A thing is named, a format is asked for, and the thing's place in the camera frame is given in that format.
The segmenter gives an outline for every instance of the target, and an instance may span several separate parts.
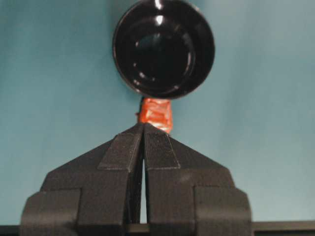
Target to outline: blue background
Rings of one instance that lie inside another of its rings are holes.
[[[111,47],[133,2],[0,0],[0,224],[48,171],[135,124]],[[254,220],[315,219],[315,1],[191,2],[217,53],[172,102],[172,136],[231,169]]]

